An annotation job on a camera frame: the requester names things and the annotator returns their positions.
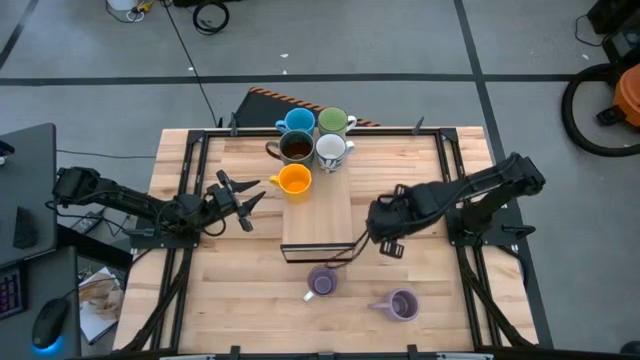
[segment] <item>blue mug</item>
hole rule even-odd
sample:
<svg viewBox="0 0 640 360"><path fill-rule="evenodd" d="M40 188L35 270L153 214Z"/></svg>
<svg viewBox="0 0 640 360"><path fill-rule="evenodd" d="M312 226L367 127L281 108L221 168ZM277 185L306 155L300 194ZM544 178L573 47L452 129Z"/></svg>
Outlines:
<svg viewBox="0 0 640 360"><path fill-rule="evenodd" d="M291 130L302 130L313 136L313 127L316 118L313 113L305 108L297 108L289 111L284 120L276 121L276 129L285 134Z"/></svg>

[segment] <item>keyboard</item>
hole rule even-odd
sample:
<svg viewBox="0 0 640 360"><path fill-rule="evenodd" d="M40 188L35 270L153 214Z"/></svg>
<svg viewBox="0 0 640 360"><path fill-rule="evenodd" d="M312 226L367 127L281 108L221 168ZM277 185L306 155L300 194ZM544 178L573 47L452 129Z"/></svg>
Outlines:
<svg viewBox="0 0 640 360"><path fill-rule="evenodd" d="M25 311L26 300L23 267L14 264L0 269L0 319Z"/></svg>

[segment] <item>concrete floor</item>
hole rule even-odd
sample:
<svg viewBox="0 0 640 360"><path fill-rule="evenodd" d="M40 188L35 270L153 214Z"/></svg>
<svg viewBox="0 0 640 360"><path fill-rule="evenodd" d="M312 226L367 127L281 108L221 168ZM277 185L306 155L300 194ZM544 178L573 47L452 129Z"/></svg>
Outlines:
<svg viewBox="0 0 640 360"><path fill-rule="evenodd" d="M0 46L30 2L0 3ZM497 130L506 153L530 156L547 178L538 196L520 201L542 300L556 348L617 352L638 340L637 256L640 206L636 158L591 156L568 142L560 124L562 82L489 82L481 101L467 81L286 82L295 74L570 74L606 62L604 52L573 38L574 19L594 0L244 0L228 3L223 33L195 32L185 9L171 8L201 76L273 75L204 85L217 116L237 109L251 86L286 93L384 125L482 125ZM466 39L458 16L465 10ZM114 155L153 155L163 128L212 127L195 84L10 86L7 79L190 77L189 61L164 9L121 24L102 1L39 1L6 62L0 56L0 133L53 122L58 147ZM584 37L596 40L588 22ZM473 41L479 68L467 54ZM633 144L625 128L600 129L593 115L611 92L588 84L576 96L576 119L593 139ZM495 120L485 119L492 106ZM494 150L499 144L491 133ZM59 154L59 166L90 166L145 190L152 159L114 160ZM107 212L114 221L123 214ZM106 229L95 236L113 242ZM109 337L86 353L103 353Z"/></svg>

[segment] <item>computer mouse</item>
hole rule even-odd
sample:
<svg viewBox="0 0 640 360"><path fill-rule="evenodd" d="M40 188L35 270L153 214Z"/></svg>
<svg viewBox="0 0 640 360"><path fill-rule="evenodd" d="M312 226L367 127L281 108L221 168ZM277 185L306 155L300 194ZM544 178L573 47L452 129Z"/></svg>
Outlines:
<svg viewBox="0 0 640 360"><path fill-rule="evenodd" d="M33 323L31 341L35 347L46 349L56 342L68 310L69 302L65 298L49 300L44 304Z"/></svg>

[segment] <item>green mug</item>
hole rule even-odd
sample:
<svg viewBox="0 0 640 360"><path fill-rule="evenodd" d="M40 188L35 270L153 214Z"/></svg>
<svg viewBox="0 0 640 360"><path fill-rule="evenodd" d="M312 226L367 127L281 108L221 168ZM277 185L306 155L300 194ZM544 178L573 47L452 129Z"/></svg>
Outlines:
<svg viewBox="0 0 640 360"><path fill-rule="evenodd" d="M318 115L320 135L336 134L344 138L347 131L356 127L357 123L358 119L355 116L347 116L344 110L337 107L325 108Z"/></svg>

